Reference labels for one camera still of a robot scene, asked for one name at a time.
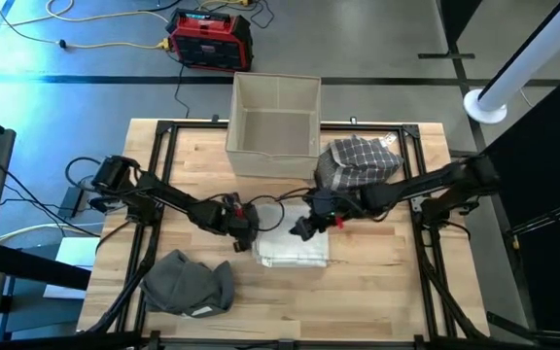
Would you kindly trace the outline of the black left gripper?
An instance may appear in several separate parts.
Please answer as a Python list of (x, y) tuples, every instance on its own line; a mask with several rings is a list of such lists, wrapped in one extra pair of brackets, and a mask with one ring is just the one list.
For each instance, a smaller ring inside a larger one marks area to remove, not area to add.
[(235, 239), (235, 253), (250, 251), (258, 236), (259, 215), (252, 203), (242, 203), (239, 196), (224, 196), (221, 231)]

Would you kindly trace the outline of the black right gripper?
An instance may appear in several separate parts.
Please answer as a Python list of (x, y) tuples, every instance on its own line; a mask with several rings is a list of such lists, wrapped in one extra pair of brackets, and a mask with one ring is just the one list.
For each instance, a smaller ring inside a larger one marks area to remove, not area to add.
[(299, 217), (290, 234), (302, 241), (310, 240), (315, 230), (312, 228), (343, 228), (344, 223), (361, 218), (361, 207), (356, 198), (347, 192), (335, 192), (328, 189), (313, 189), (303, 196), (309, 206), (307, 218)]

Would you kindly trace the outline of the white towel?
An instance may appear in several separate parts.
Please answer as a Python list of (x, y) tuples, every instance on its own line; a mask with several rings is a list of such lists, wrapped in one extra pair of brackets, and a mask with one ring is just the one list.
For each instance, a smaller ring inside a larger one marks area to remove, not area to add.
[(259, 232), (252, 248), (257, 262), (265, 267), (326, 267), (330, 258), (329, 235), (316, 233), (310, 240), (290, 234), (299, 217), (309, 214), (305, 204), (286, 204), (284, 210), (277, 204), (257, 205), (260, 225), (271, 230)]

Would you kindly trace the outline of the grey plaid towel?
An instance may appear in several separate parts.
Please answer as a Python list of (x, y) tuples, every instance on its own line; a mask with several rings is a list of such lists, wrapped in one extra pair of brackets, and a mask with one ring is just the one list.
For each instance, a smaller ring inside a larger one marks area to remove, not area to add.
[(319, 155), (315, 179), (333, 191), (385, 182), (404, 164), (403, 157), (390, 150), (396, 140), (392, 133), (373, 139), (356, 134), (333, 139)]

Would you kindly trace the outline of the beige fabric storage box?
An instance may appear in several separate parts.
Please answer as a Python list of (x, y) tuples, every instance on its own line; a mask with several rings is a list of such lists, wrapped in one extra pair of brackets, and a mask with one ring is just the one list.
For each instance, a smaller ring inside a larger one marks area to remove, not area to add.
[(319, 77), (237, 72), (226, 153), (238, 176), (313, 178), (320, 155)]

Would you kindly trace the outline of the white flat sheet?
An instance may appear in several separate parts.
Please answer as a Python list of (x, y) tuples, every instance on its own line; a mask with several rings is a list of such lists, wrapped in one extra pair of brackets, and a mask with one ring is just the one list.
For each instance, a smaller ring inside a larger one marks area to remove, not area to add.
[[(58, 248), (55, 260), (76, 267), (92, 271), (95, 262), (98, 237), (66, 237)], [(84, 299), (85, 290), (47, 285), (43, 293), (44, 298)]]

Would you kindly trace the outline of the black power brick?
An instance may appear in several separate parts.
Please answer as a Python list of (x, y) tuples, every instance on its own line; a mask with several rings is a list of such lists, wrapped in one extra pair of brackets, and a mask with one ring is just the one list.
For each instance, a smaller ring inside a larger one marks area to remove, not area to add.
[(58, 215), (64, 219), (72, 219), (81, 211), (85, 191), (77, 187), (69, 187), (58, 209)]

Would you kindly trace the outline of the red portable power station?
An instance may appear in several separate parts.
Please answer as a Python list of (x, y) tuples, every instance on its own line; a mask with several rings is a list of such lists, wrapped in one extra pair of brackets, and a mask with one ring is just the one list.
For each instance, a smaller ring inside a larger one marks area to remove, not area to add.
[(251, 70), (251, 23), (243, 16), (177, 8), (165, 29), (170, 51), (188, 67)]

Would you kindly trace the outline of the black stand foot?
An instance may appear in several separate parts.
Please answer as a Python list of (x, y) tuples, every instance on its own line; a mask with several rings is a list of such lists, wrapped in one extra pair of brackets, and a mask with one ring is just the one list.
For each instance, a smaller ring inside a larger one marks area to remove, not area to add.
[(475, 59), (471, 52), (459, 52), (457, 42), (473, 18), (482, 0), (435, 0), (446, 52), (421, 52), (419, 59)]

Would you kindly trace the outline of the black curtain partition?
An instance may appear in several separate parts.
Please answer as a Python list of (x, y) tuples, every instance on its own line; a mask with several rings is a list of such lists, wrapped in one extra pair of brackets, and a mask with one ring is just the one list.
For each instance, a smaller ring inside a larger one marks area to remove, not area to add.
[(486, 149), (536, 327), (560, 332), (560, 85)]

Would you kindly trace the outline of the white tower fan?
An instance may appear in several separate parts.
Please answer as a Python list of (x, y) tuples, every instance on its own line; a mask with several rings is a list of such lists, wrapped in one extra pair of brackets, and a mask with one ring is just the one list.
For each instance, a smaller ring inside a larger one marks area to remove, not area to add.
[(465, 94), (465, 112), (478, 123), (502, 122), (508, 102), (559, 52), (560, 2), (483, 89)]

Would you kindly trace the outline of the black aluminium table frame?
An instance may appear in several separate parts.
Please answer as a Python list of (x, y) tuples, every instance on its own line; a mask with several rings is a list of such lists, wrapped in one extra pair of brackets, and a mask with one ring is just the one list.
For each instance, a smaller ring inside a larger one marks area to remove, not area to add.
[[(419, 130), (421, 142), (411, 134), (397, 139), (391, 150), (403, 153), (407, 165), (391, 181), (404, 175), (438, 169), (450, 161), (440, 123), (406, 124)], [(405, 131), (400, 123), (350, 125), (347, 122), (323, 124), (323, 144), (335, 138), (360, 134), (371, 138), (386, 136), (389, 129)], [(194, 196), (240, 192), (250, 199), (262, 193), (288, 192), (304, 186), (297, 180), (235, 177), (225, 153), (227, 122), (167, 121), (134, 119), (130, 122), (123, 155), (149, 165), (154, 141), (160, 151), (150, 169), (162, 173), (166, 151), (173, 161), (170, 185)], [(166, 208), (158, 236), (157, 258), (178, 249), (195, 262), (214, 268), (230, 261), (236, 284), (235, 303), (230, 312), (205, 319), (186, 319), (164, 313), (143, 315), (143, 297), (137, 289), (121, 316), (118, 330), (142, 330), (143, 335), (159, 331), (173, 340), (326, 340), (409, 342), (416, 334), (429, 338), (425, 301), (410, 222), (410, 204), (399, 203), (382, 223), (351, 221), (341, 230), (330, 232), (327, 268), (266, 268), (251, 253), (237, 254), (230, 237), (199, 230), (177, 211)], [(98, 250), (90, 276), (78, 329), (98, 322), (123, 288), (129, 256), (138, 256), (152, 237), (151, 229), (124, 228), (111, 236)], [(446, 277), (455, 297), (474, 326), (489, 334), (479, 290), (470, 241), (457, 227), (446, 227), (440, 234)]]

